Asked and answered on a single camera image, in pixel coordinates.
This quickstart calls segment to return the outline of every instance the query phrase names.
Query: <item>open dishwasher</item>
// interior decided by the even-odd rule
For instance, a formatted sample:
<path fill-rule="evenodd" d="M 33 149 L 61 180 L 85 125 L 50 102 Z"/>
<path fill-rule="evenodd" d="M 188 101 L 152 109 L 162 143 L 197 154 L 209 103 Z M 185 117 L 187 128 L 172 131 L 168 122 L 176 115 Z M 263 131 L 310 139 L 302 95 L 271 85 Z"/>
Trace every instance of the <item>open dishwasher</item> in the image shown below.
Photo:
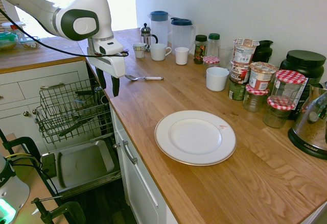
<path fill-rule="evenodd" d="M 54 192 L 65 198 L 121 177 L 109 101 L 95 79 L 41 90 L 35 122 L 46 143 L 64 145 L 41 157 Z"/>

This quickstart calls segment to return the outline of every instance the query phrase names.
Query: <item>kitchen counter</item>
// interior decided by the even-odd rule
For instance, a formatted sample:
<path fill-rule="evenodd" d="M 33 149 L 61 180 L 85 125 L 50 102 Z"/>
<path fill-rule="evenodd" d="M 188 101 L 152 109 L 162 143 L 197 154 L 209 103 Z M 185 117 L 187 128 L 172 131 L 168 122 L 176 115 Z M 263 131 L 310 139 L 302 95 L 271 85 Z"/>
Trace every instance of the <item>kitchen counter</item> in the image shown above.
<path fill-rule="evenodd" d="M 115 37 L 130 50 L 127 74 L 165 78 L 132 82 L 122 77 L 119 96 L 113 97 L 106 76 L 106 92 L 180 224 L 295 224 L 327 200 L 327 161 L 291 143 L 287 131 L 292 121 L 282 129 L 267 127 L 265 108 L 248 112 L 242 101 L 228 97 L 228 84 L 220 92 L 208 90 L 202 65 L 194 64 L 192 55 L 183 66 L 172 54 L 164 61 L 153 61 L 148 52 L 136 59 L 132 44 L 140 40 L 139 29 L 117 31 Z M 155 127 L 182 110 L 201 110 L 227 121 L 236 134 L 234 154 L 212 166 L 186 165 L 164 154 L 156 144 Z"/>

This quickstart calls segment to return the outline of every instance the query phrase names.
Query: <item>dishwasher rack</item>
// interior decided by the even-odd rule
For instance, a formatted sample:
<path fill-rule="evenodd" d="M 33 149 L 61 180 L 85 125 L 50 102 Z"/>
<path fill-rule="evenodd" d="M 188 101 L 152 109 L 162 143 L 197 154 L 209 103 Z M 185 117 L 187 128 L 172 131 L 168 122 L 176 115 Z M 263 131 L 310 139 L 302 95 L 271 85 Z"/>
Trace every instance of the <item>dishwasher rack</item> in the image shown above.
<path fill-rule="evenodd" d="M 61 84 L 39 94 L 35 123 L 47 143 L 86 133 L 96 140 L 113 133 L 109 102 L 96 79 Z"/>

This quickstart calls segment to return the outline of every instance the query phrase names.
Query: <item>blue lid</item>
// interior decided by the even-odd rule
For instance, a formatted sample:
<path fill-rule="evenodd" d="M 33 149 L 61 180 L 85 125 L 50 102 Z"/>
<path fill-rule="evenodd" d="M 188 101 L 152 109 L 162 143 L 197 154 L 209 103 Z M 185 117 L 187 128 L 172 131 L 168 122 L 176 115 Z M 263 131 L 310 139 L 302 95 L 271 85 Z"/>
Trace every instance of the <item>blue lid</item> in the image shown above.
<path fill-rule="evenodd" d="M 193 25 L 191 20 L 188 19 L 181 19 L 178 17 L 172 17 L 172 25 L 178 25 L 178 26 L 188 26 L 188 25 Z"/>
<path fill-rule="evenodd" d="M 167 21 L 168 20 L 168 12 L 166 11 L 152 11 L 150 13 L 151 21 Z"/>

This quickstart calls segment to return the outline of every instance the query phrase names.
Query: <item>white cabinet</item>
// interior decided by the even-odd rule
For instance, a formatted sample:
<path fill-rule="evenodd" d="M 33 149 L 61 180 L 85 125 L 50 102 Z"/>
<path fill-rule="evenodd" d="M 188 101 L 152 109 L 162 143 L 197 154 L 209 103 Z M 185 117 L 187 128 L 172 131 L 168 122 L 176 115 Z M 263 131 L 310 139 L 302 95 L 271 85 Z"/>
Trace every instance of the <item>white cabinet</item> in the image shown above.
<path fill-rule="evenodd" d="M 71 142 L 46 143 L 34 122 L 33 110 L 40 104 L 40 87 L 87 80 L 86 62 L 72 62 L 48 67 L 0 74 L 0 129 L 5 135 L 31 137 L 41 154 Z"/>
<path fill-rule="evenodd" d="M 111 117 L 125 198 L 139 224 L 177 224 L 112 107 Z"/>

